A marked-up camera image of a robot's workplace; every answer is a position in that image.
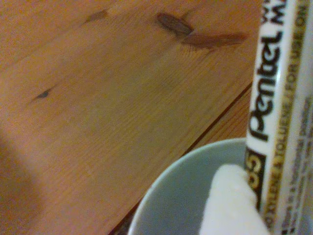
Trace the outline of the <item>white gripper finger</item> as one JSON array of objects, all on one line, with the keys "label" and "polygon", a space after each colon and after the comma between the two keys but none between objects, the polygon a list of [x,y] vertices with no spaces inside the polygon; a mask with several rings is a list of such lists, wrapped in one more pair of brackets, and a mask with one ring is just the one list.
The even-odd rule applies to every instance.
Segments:
[{"label": "white gripper finger", "polygon": [[220,166],[211,182],[199,234],[268,235],[256,202],[244,169],[236,164]]}]

